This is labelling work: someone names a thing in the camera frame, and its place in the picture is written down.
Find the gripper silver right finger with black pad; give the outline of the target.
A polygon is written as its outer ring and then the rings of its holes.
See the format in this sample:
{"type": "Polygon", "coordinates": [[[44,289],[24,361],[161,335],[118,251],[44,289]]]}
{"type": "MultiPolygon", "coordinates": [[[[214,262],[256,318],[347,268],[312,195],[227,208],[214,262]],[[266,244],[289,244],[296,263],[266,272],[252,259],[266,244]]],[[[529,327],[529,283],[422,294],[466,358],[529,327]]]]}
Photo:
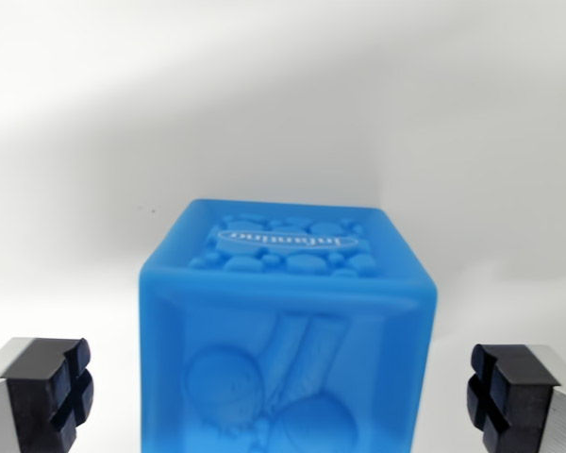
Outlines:
{"type": "Polygon", "coordinates": [[[566,362],[549,346],[477,344],[467,410],[493,453],[566,452],[566,362]]]}

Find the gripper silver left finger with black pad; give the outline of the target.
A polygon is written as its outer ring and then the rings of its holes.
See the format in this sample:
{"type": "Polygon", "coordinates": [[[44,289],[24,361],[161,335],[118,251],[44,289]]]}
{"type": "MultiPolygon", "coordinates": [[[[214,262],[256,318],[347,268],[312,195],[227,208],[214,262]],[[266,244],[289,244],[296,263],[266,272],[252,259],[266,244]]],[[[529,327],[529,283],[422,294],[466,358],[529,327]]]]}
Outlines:
{"type": "Polygon", "coordinates": [[[68,452],[93,402],[85,339],[10,339],[0,348],[0,452],[68,452]]]}

